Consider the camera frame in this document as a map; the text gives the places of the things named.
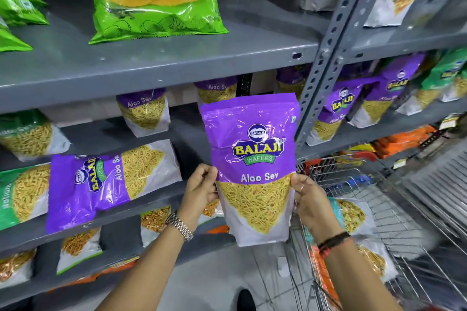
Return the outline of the silver metal wristwatch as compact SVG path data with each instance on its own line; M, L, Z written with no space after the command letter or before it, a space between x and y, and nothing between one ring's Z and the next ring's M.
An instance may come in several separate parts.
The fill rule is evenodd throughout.
M166 225L175 228L184 238L186 242L191 241L194 238L194 234L188 228L188 226L177 216L176 213L171 213L167 220Z

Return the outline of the purple sev snack pouch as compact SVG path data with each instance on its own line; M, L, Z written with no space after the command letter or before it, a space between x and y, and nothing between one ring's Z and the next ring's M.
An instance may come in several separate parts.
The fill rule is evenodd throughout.
M238 76L203 80L193 83L198 92L198 106L236 97Z
M86 224L97 212L180 181L178 160L169 139L115 155L54 155L46 232Z
M311 67L312 63L278 68L274 93L295 93L299 101Z
M424 52L417 52L382 59L376 68L375 81L351 115L349 124L358 129L377 124L403 92L424 58Z
M239 247L285 242L295 196L295 94L235 97L203 104L200 113L229 233Z
M365 84L367 81L361 78L341 80L335 83L306 139L308 146L325 143L335 136Z
M116 96L126 125L136 137L169 130L171 118L166 88L156 88Z

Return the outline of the row of orange packets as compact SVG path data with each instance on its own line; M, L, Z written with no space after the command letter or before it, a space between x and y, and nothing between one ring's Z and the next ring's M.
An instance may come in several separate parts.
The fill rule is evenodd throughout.
M140 256L136 255L136 256L133 256L133 257L131 257L129 259L114 263L110 267L106 268L105 270L103 270L101 272L92 274L90 276L85 276L85 277L82 277L82 278L80 278L80 279L78 279L76 281L73 281L71 283L68 283L68 284L65 284L65 285L50 289L46 293L50 294L51 292L53 292L55 290L65 288L65 287L68 287L68 286L90 284L90 283L95 282L99 277L102 277L104 275L125 271L127 269L132 268L134 265L136 265L139 258L140 258Z

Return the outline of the grey metal shelf rack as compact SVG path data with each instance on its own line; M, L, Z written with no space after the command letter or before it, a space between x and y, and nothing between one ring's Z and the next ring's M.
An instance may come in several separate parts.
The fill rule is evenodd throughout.
M467 100L461 100L458 104L435 103L426 112L411 117L390 110L377 125L357 129L345 123L332 140L313 147L305 143L344 65L467 46L467 0L441 0L432 4L417 0L408 13L409 19L401 25L366 29L364 23L376 1L338 1L301 96L302 118L296 134L299 164L467 109Z
M101 272L142 250L139 213L179 203L184 180L210 159L207 137L195 104L176 105L168 131L136 138L122 118L99 119L91 101L158 87L311 63L330 24L328 15L305 12L298 0L218 0L222 35L143 38L89 45L94 34L92 0L48 0L49 26L12 32L33 47L0 53L0 114L29 109L70 110L63 129L70 154L119 154L144 143L170 139L182 182L98 213L89 223L48 234L44 216L0 232L0 256L37 248L30 281L0 290L0 310L48 290ZM57 275L65 238L101 228L101 255Z

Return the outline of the person's right hand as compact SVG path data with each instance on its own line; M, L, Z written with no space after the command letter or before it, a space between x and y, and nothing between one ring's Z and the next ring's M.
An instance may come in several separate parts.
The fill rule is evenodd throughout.
M325 191L312 181L312 192L295 193L296 213L319 245L341 234L344 229L336 219Z

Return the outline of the person's left hand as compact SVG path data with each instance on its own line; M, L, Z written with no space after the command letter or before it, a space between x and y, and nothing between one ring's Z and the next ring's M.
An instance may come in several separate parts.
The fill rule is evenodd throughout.
M188 226L192 233L196 230L198 219L205 206L219 198L215 184L200 186L199 165L187 181L184 197L177 216Z

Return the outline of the green trimmed snack pouch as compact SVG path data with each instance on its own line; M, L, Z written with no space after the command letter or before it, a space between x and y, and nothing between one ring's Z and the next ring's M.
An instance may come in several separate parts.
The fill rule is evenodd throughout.
M141 239L144 249L165 229L166 220L170 214L171 205L140 214Z
M0 259L0 290L31 280L36 253L31 249Z
M100 246L101 228L91 229L71 237L62 242L56 274L60 275L67 270L103 253Z

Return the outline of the green sev snack pouch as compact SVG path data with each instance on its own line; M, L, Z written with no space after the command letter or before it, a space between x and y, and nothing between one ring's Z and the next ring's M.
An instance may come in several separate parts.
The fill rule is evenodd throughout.
M437 100L467 62L467 48L437 52L437 63L416 78L417 90L400 105L397 113L414 115L424 111Z
M62 154L71 142L41 110L0 114L0 145L20 161Z
M50 164L0 172L0 231L48 212Z

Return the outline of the orange snack packet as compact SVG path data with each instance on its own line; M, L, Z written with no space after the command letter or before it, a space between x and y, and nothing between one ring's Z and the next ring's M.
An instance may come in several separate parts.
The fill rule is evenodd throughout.
M319 255L316 246L309 247L310 258L313 266L313 271L316 276L318 289L324 298L326 311L341 311L341 303L334 289L330 274L327 270L324 260Z

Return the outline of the yellow snack packet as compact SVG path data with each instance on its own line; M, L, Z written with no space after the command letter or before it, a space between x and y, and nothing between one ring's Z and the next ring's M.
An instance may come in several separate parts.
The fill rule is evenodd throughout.
M355 145L333 154L336 163L340 166L361 166L364 161L374 162L377 160L375 149L369 143Z

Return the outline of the teal snack pouch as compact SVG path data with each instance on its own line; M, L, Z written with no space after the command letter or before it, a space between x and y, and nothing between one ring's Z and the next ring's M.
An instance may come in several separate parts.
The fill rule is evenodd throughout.
M377 236L374 214L367 202L354 198L328 197L340 225L359 240Z

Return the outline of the pile of orange packets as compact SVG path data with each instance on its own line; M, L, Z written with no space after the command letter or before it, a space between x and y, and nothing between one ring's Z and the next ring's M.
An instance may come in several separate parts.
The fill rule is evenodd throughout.
M424 125L412 131L400 132L376 139L371 142L371 146L380 159L386 159L402 151L419 147L434 132L436 132L434 127Z

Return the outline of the person's left forearm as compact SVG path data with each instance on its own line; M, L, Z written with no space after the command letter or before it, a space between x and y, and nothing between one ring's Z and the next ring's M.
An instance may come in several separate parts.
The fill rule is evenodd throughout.
M95 311L156 311L185 242L169 224Z

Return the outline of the person's black shoe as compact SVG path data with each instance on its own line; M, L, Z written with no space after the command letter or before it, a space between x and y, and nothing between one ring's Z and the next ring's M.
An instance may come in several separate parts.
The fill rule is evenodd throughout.
M236 311L257 311L256 304L248 289L241 289L237 296Z

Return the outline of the person's right forearm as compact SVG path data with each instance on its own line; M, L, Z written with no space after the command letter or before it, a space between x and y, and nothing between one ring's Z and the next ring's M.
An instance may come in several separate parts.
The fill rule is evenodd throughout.
M351 238L321 255L342 311L404 311Z

